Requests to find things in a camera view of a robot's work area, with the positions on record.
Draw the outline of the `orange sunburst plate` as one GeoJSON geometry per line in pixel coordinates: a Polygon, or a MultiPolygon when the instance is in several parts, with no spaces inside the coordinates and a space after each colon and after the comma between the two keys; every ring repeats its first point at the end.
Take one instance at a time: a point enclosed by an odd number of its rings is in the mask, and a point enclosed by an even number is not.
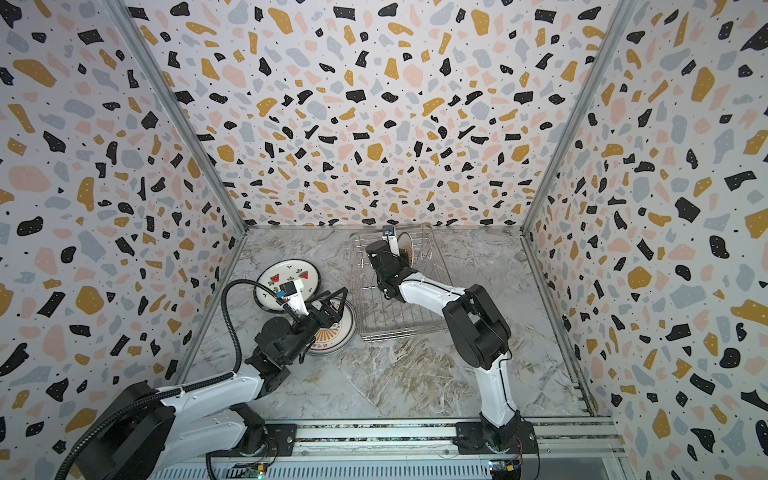
{"type": "Polygon", "coordinates": [[[315,334],[315,342],[308,353],[320,356],[337,352],[352,340],[355,330],[355,311],[350,302],[346,301],[341,319],[328,328],[321,328],[315,334]]]}

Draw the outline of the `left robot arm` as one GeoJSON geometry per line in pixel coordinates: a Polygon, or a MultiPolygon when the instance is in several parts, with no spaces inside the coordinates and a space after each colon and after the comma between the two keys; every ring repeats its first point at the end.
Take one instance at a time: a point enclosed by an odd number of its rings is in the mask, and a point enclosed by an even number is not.
{"type": "Polygon", "coordinates": [[[281,290],[274,297],[286,314],[264,324],[249,358],[237,347],[235,365],[225,373],[163,388],[131,385],[73,444],[56,478],[77,468],[86,479],[147,479],[215,452],[276,453],[278,442],[251,404],[288,378],[319,330],[342,319],[347,294],[342,287],[304,303],[300,294],[281,290]]]}

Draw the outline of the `watermelon pattern plate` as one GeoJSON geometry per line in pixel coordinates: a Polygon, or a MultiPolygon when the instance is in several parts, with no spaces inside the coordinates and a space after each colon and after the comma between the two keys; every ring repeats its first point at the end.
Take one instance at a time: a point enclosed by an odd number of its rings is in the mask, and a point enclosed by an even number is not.
{"type": "MultiPolygon", "coordinates": [[[[280,291],[280,286],[287,282],[300,281],[299,293],[305,303],[309,303],[318,293],[321,285],[321,275],[317,267],[307,260],[287,259],[281,260],[264,270],[257,282],[266,286],[274,294],[280,291]]],[[[277,300],[264,290],[255,287],[254,299],[265,311],[282,312],[283,309],[277,300]]]]}

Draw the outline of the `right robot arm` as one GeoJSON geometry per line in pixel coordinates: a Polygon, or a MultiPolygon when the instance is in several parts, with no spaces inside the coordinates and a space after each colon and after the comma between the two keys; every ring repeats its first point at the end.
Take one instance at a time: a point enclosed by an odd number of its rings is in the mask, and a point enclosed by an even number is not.
{"type": "Polygon", "coordinates": [[[459,288],[428,278],[393,252],[386,240],[369,244],[366,254],[384,297],[439,315],[457,353],[474,369],[481,398],[480,440],[463,444],[499,453],[516,446],[524,419],[509,378],[511,330],[486,289],[478,284],[459,288]]]}

